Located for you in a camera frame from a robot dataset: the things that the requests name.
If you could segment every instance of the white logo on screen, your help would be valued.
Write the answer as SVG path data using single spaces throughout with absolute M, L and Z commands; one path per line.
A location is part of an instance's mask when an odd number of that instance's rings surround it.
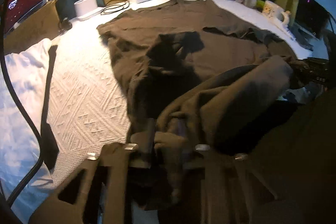
M 17 0 L 12 1 L 12 2 L 8 5 L 9 10 L 12 10 L 12 9 L 16 6 L 16 4 L 17 4 Z

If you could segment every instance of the white cloth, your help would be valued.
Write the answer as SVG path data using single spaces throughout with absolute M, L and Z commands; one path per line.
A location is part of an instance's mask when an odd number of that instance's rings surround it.
M 49 68 L 48 51 L 51 45 L 49 39 L 43 39 L 20 54 L 5 56 L 14 90 L 39 131 Z M 33 131 L 16 107 L 2 73 L 0 73 L 0 132 L 0 180 L 4 194 L 8 198 L 37 162 L 40 149 Z M 50 182 L 52 182 L 50 172 L 43 164 L 12 206 L 12 210 L 22 222 L 27 223 L 36 207 L 46 198 L 48 193 L 44 186 Z

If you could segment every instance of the mug handle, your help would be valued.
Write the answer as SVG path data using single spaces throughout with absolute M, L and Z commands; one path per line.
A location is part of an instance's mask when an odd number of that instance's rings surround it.
M 281 14 L 283 15 L 282 25 L 284 25 L 285 27 L 288 26 L 288 24 L 289 24 L 290 13 L 291 13 L 290 11 L 281 12 Z

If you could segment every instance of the white mug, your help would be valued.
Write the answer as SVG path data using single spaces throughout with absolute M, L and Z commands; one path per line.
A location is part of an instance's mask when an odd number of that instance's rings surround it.
M 289 11 L 285 12 L 284 9 L 280 7 L 278 4 L 266 0 L 262 13 L 269 19 L 271 19 L 272 17 L 276 17 L 278 20 L 282 22 L 282 24 L 285 27 L 288 26 L 290 12 Z

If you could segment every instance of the lamp base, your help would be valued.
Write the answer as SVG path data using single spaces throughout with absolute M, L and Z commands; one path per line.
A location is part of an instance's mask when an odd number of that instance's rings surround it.
M 77 18 L 81 21 L 99 14 L 103 8 L 98 7 L 96 0 L 79 0 L 75 2 Z

